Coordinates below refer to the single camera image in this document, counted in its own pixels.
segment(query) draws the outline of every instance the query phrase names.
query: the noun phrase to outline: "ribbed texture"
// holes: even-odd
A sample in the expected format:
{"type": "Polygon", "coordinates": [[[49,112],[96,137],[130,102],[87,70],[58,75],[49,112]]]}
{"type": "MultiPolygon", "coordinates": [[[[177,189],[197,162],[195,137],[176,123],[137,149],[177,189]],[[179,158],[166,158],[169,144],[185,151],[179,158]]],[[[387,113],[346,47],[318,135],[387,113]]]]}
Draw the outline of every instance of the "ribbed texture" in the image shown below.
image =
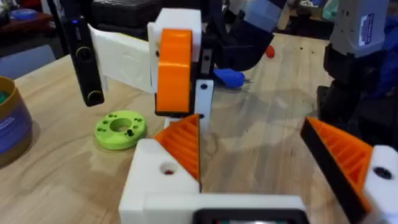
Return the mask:
{"type": "Polygon", "coordinates": [[[199,172],[199,115],[191,115],[171,123],[155,136],[167,152],[197,181],[199,172]]]}
{"type": "Polygon", "coordinates": [[[354,187],[363,189],[372,146],[317,119],[307,119],[347,179],[354,184],[354,187]]]}

